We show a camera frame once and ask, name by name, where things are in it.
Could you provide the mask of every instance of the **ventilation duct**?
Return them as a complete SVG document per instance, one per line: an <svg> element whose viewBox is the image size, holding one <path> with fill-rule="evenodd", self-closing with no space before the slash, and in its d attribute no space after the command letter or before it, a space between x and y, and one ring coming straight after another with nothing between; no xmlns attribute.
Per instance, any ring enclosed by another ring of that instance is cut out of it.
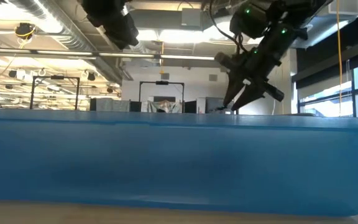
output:
<svg viewBox="0 0 358 224"><path fill-rule="evenodd" d="M58 32L62 37L54 37L69 50L75 51L96 51L92 43L77 28L74 22L62 11L55 1L48 0L7 0L18 7L32 14L39 20L38 27L45 32ZM93 64L100 71L102 76L110 82L121 84L122 72L119 68L107 64L101 57L96 60L86 60Z"/></svg>

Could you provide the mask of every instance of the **table surface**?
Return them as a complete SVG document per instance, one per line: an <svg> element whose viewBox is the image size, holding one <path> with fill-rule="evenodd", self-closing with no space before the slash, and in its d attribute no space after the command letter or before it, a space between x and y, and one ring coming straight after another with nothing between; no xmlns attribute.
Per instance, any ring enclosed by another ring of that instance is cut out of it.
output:
<svg viewBox="0 0 358 224"><path fill-rule="evenodd" d="M73 204L0 202L0 223L9 224L244 224L244 223L358 224L358 216L346 218L295 217L246 213L117 208Z"/></svg>

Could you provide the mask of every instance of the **black metal stand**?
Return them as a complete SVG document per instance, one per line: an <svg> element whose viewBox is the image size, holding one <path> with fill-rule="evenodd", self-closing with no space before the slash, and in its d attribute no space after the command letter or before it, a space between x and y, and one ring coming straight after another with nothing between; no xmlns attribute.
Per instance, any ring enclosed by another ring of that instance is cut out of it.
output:
<svg viewBox="0 0 358 224"><path fill-rule="evenodd" d="M63 76L60 76L60 75L52 75L52 76L34 76L34 77L32 77L30 110L32 110L32 108L33 108L35 80L38 79L38 78L50 78L52 80L64 80L65 78L69 78L69 79L77 80L76 95L75 95L75 110L78 109L78 94L80 92L80 78L79 77L63 77Z"/></svg>
<svg viewBox="0 0 358 224"><path fill-rule="evenodd" d="M167 81L155 81L155 82L147 82L147 81L140 81L139 82L139 102L140 97L142 96L142 84L143 83L153 83L156 85L169 85L169 84L179 84L182 86L181 91L181 111L184 113L185 111L185 83L178 83L178 82L167 82Z"/></svg>

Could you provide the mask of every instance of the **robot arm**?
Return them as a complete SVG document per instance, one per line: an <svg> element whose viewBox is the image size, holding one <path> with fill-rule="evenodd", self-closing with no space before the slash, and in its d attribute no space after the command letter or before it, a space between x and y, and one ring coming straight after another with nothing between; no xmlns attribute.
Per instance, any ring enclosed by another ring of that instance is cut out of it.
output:
<svg viewBox="0 0 358 224"><path fill-rule="evenodd" d="M88 14L89 21L95 26L103 26L105 34L120 49L127 45L137 45L139 34L132 17L124 12L129 0L79 0ZM305 25L333 0L277 0L266 9L261 1L246 1L234 13L230 30L240 41L237 53L232 56L218 53L215 60L229 69L229 86L224 98L226 107L244 88L232 110L264 98L264 93L282 101L284 93L268 83L268 75L275 66L280 66L283 54L297 39L307 39ZM253 39L264 37L258 47L246 51L241 44L242 34Z"/></svg>

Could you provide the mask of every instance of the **blue container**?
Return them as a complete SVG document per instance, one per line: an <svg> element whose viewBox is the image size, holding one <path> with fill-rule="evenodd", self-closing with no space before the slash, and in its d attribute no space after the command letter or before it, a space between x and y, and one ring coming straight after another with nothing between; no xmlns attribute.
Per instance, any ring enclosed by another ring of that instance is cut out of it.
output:
<svg viewBox="0 0 358 224"><path fill-rule="evenodd" d="M0 200L358 214L358 118L0 110Z"/></svg>

